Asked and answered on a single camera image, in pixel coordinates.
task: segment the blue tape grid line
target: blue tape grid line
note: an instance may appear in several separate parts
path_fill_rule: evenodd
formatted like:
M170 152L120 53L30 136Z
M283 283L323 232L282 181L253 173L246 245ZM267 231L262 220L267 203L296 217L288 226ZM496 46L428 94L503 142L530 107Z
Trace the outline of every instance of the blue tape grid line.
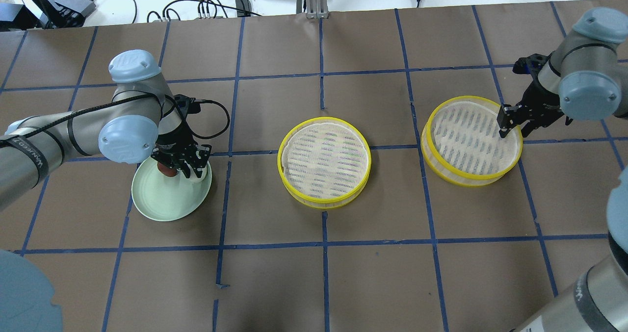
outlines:
M415 110L415 97L412 91L412 81L410 79L410 68L408 66L408 54L406 52L406 42L403 37L403 29L401 28L401 19L399 18L399 10L394 9L395 19L397 20L397 29L399 30L399 40L401 41L401 51L403 53L403 63L406 71L406 82L408 84L408 98L410 98L410 112L412 114L413 126L415 129L415 138L417 139L417 145L421 144L421 134L417 127L417 111ZM425 205L428 213L428 222L430 223L430 241L432 245L432 252L434 257L434 269L436 272L436 281L438 287L438 298L440 300L440 312L443 320L443 328L445 332L449 332L449 324L447 322L447 310L445 305L445 294L443 290L443 279L440 274L440 261L438 260L438 241L436 236L436 230L434 228L434 218L431 211L430 202L430 189L428 188L428 180L425 174L425 165L423 161L423 155L421 147L417 147L419 153L419 164L421 167L421 180L423 185L423 192L425 195Z
M329 324L329 262L327 258L327 211L321 215L323 221L323 305L325 306L325 332L330 331Z
M120 243L117 247L116 254L116 263L114 265L114 272L111 277L111 285L109 286L109 294L107 296L107 305L105 306L105 316L103 317L103 328L101 332L107 331L107 324L109 321L109 312L111 311L111 302L114 298L114 290L116 289L116 279L117 273L120 268L120 260L122 258L123 248L124 248L124 239L126 238L126 230L129 227L129 217L128 215L124 217L124 224L122 227L122 234L120 235Z
M166 43L168 43L168 34L170 33L170 21L166 23L166 32L163 35L163 44L161 44L161 53L159 54L159 66L163 64L163 56L166 53Z
M87 53L85 55L85 60L83 61L83 66L81 66L80 74L77 79L77 86L74 87L74 92L72 93L72 99L70 100L70 105L68 106L68 111L72 110L74 106L74 101L77 98L77 93L79 92L79 86L81 81L83 80L83 75L85 74L85 68L87 68L87 62L89 61L89 55L92 54L92 48L94 47L94 42L96 41L96 34L98 33L98 26L94 27L94 33L92 33L92 41L89 42L89 48L87 48Z
M493 74L493 81L495 82L495 88L497 89L499 100L503 103L504 97L502 95L502 90L499 86L499 80L497 79L495 68L493 66L493 59L491 58L491 51L489 51L489 46L486 42L484 31L482 30L482 23L480 22L480 16L477 13L477 9L475 8L475 5L471 6L471 8L473 9L473 16L475 16L475 23L477 24L478 31L480 32L480 37L482 38L482 44L484 45L484 51L486 52L486 57L489 60L489 65L491 66L491 73ZM536 227L536 236L541 246L541 253L543 254L543 260L545 261L545 268L547 269L549 284L551 285L551 289L552 289L552 292L554 293L554 296L557 296L558 289L556 289L556 282L554 280L554 272L552 271L552 267L550 263L550 256L548 255L547 247L545 246L545 240L543 239L543 231L541 230L541 225L537 222L536 207L534 206L534 200L532 199L532 193L530 191L530 186L527 182L527 177L525 176L525 169L524 169L523 162L521 159L518 161L518 165L521 172L521 179L525 187L525 194L527 195L527 201L530 205L530 211L532 213L532 220L534 221L534 226Z
M318 20L318 52L320 53L320 109L325 109L325 69L323 69L323 20Z
M231 161L227 163L227 179L225 180L225 198L222 203L222 222L220 222L220 242L218 247L218 264L216 265L216 285L222 288L229 285L222 283L222 258L225 247L225 233L227 229L227 208L229 205L229 181L231 180Z
M545 235L543 240L595 240L607 239L605 233L598 234L562 234ZM531 242L538 240L537 236L496 236L485 238L440 238L437 242L442 245L451 243L506 243ZM172 252L172 251L220 251L222 250L268 250L268 249L295 249L300 247L345 247L345 246L382 246L382 245L432 245L431 239L406 240L355 240L355 241L327 241L323 242L295 242L271 244L245 245L194 245L194 246L164 246L164 247L123 247L123 252ZM86 254L117 252L116 247L78 248L78 249L27 249L25 255L30 254Z
M37 220L37 214L39 214L39 209L41 207L41 201L43 200L43 195L46 192L46 187L48 187L48 180L50 176L47 176L43 181L43 185L41 185L41 191L39 198L37 199L37 205L35 205L35 209L33 211L33 218L31 218L31 223L28 226L28 230L26 232L26 236L24 237L24 243L22 245L22 251L20 251L20 256L24 256L26 254L26 248L28 246L28 241L31 239L31 234L33 233L33 228L35 226L35 221Z
M2 81L2 86L0 86L0 93L2 93L2 91L4 91L4 87L6 87L6 83L9 80L9 77L11 75L11 71L13 71L13 67L15 66L15 62L18 61L18 55L20 55L20 51L22 50L22 46L24 46L24 41L26 40L26 35L28 34L28 31L25 31L24 34L22 35L22 39L20 40L20 44L18 45L17 50L15 50L15 55L13 56L13 60L11 60L11 65L9 66L9 69L7 69L6 71L6 76L4 77L4 81Z
M213 311L211 312L211 332L216 332L218 326L218 299L213 301Z

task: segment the yellow rim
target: yellow rim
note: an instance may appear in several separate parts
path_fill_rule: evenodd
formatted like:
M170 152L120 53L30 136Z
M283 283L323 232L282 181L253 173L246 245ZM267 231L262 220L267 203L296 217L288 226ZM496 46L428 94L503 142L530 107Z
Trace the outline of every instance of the yellow rim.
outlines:
M421 145L421 149L423 151L423 153L425 154L425 152L427 151L425 149L424 146ZM432 169L432 171L434 173L436 173L438 175L439 178L442 178L442 180L445 180L446 182L449 182L450 184L454 184L454 185L458 185L458 186L462 186L462 187L482 187L482 186L486 186L491 184L491 182L487 183L487 184L480 184L480 185L473 185L473 184L464 184L462 182L457 182L456 180L447 178L443 173L441 173L440 171L438 171L438 169L436 169L436 167L434 166L434 164L432 164L432 162L430 162L430 159L428 157L424 157L425 162L428 164L428 166L430 167L430 169Z
M496 102L494 102L493 100L489 100L486 98L482 98L482 97L476 97L474 95L463 95L461 97L455 97L455 98L451 98L449 100L447 100L446 102L443 102L441 105L438 106L438 108L434 109L434 111L431 113L430 118L428 118L428 122L425 125L425 138L427 138L428 141L428 147L430 147L430 151L431 153L434 155L434 157L436 158L436 160L438 161L438 163L440 163L442 166L444 166L447 170L451 171L452 173L461 176L463 178L467 178L467 179L471 179L471 180L490 180L490 179L494 179L494 178L498 178L500 176L503 176L505 173L508 173L508 171L510 171L515 164L517 164L519 158L521 157L521 152L523 151L523 136L521 135L521 130L520 128L517 126L515 127L512 131L516 132L516 136L517 136L517 143L519 146L519 151L517 152L517 156L514 158L514 161L512 162L512 164L510 166L508 166L506 169L495 173L495 174L490 174L490 175L477 175L477 174L472 174L472 173L467 173L465 171L462 171L456 167L453 167L451 164L449 164L441 155L440 153L438 153L438 150L436 149L436 146L434 145L434 140L432 138L431 135L431 123L432 120L434 120L434 116L438 113L438 111L440 111L440 109L444 108L445 106L451 104L452 102L457 102L459 100L481 100L483 102L488 102L489 104L492 104L498 108L501 108L500 104L497 104ZM434 169L433 166L431 166L431 168L440 175L440 173Z
M334 121L334 122L337 122L339 124L343 124L343 126L347 126L348 128L352 129L352 131L354 131L358 135L358 137L360 138L361 142L363 143L364 148L366 149L366 154L368 156L368 164L367 164L367 167L366 167L366 174L364 174L364 178L360 181L360 183L354 189L352 189L349 193L344 194L341 197L329 198L329 199L314 198L314 197L308 196L307 194L303 194L300 191L298 191L296 188L294 188L294 186L292 186L288 182L288 179L283 174L283 167L281 166L281 155L283 154L283 149L286 146L286 144L287 144L288 140L290 139L290 137L292 137L292 135L294 135L301 128L303 128L303 127L305 127L305 126L307 126L309 124L314 124L316 122L321 122L321 121L325 121L325 120L327 120L327 121ZM287 187L287 189L289 189L289 192L290 191L292 192L291 193L292 195L299 196L303 200L307 200L309 202L320 203L320 204L339 202L339 201L347 200L347 198L350 198L355 193L359 192L364 187L364 185L366 184L366 181L368 180L368 175L370 174L370 148L368 148L368 143L366 142L364 136L362 136L362 134L355 127L353 127L352 124L350 124L350 123L348 123L348 122L346 122L344 120L341 120L339 118L333 118L333 117L312 118L312 119L306 120L304 122L301 122L300 124L298 124L294 128L290 129L290 132L287 133L287 135L283 138L283 141L281 141L281 145L279 146L279 151L277 153L277 169L278 169L279 174L281 176L281 182L283 182L284 186Z

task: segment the power adapter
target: power adapter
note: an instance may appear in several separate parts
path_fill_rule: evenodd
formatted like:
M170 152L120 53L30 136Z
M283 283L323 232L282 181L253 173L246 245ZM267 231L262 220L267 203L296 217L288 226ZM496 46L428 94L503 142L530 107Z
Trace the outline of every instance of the power adapter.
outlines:
M238 9L238 17L251 16L251 2L249 0L235 0L235 7Z

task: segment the grid square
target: grid square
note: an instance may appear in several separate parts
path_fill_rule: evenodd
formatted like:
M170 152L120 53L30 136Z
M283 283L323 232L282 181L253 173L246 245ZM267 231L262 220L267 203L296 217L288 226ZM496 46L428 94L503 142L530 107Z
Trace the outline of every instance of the grid square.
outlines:
M219 102L227 108L229 116L233 114L234 99L233 81L171 83L173 94L182 94L197 99L209 99ZM202 104L198 114L187 117L188 125L198 135L211 136L221 131L227 124L225 112L217 105ZM211 140L195 138L198 144L211 144L212 153L229 151L229 129L222 135Z
M606 232L619 164L608 142L529 144L522 155L543 234Z
M552 299L538 242L438 245L451 331L509 331Z
M227 250L217 330L324 330L323 249L321 247Z
M578 22L580 17L594 7L604 6L615 8L628 15L628 1L626 0L586 0L586 1L562 1L556 2L556 12L563 23L565 32L572 31L572 26ZM621 44L617 48L617 59L628 59L628 44Z
M607 239L546 240L545 247L559 292L610 254Z
M320 242L320 211L290 196L275 154L234 157L230 183L226 244Z
M54 287L64 331L100 331L107 305L115 253L26 255Z
M512 72L512 68L497 68L495 73L502 89L504 102L510 105L520 102L525 89L532 82L532 77L516 75ZM540 127L532 131L526 140L564 140L567 138L589 140L603 137L606 137L606 133L598 121L574 120L571 125L565 126L565 117L562 117L547 128Z
M239 37L240 19L171 22L161 65L164 77L234 77Z
M15 57L15 53L18 51L20 41L26 32L2 32L0 33L0 40L2 40L2 49L0 49L0 86L4 82L11 62Z
M6 87L74 86L93 35L92 26L30 30Z
M417 149L371 151L371 156L363 192L328 211L328 240L430 238Z
M399 19L410 68L489 64L471 6L409 8Z
M240 81L233 151L278 149L292 127L321 116L319 77Z
M243 39L240 76L320 72L318 20L305 14L247 18Z
M57 169L28 248L117 247L134 171L135 165L108 161L69 162Z
M533 53L548 55L563 41L549 2L487 5L476 10L496 65L514 64Z
M394 11L334 12L323 20L325 72L404 68Z
M426 167L438 238L536 236L518 166L494 184L453 185Z
M328 255L331 330L443 330L431 245L330 247Z
M124 51L146 50L159 61L165 33L166 23L161 22L99 26L81 84L111 83L109 62Z
M72 93L74 89L3 92L0 96L0 130L4 133L12 122L34 115L68 111Z
M174 222L156 222L133 206L129 214L125 247L218 245L225 196L227 157L211 157L211 187L194 212Z
M451 98L477 95L499 102L493 75L487 68L412 72L410 80L419 133L434 109Z
M125 252L107 331L211 331L216 258L216 251Z
M327 76L324 113L352 124L369 146L417 144L404 73Z
M43 182L2 210L0 215L0 232L2 232L0 249L22 249L42 186Z

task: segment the black strap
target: black strap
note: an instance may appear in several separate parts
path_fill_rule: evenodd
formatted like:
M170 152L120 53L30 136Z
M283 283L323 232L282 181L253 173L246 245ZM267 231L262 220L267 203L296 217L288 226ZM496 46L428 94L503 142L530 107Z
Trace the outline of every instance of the black strap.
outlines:
M79 143L77 142L76 138L74 137L74 119L73 118L68 120L68 137L70 137L70 142L72 143L72 146L74 146L74 149L76 149L78 153L81 153L85 157L89 157L90 155L93 155L93 154L89 154L83 151L83 149L80 148Z
M565 61L565 59L567 59L567 56L569 56L570 53L572 53L572 52L574 52L576 50L583 49L583 48L593 48L593 47L606 48L606 49L614 52L615 55L617 55L617 51L615 51L615 49L611 48L610 46L605 45L605 44L600 44L598 42L595 42L595 43L590 43L590 44L583 44L581 46L576 46L576 48L573 48L573 49L569 50L569 52L566 53L565 56L563 56L563 61Z
M595 301L593 301L591 292L588 290L588 274L590 271L591 269L580 276L574 285L574 301L580 316L582 316L582 319L585 320L593 332L618 332L617 328L608 322L595 304Z
M14 136L7 140L4 140L4 142L6 142L6 144L8 144L9 146L12 146L13 148L18 149L22 153L26 154L37 168L38 178L33 187L36 187L43 178L48 176L49 167L46 157L29 140L22 136Z

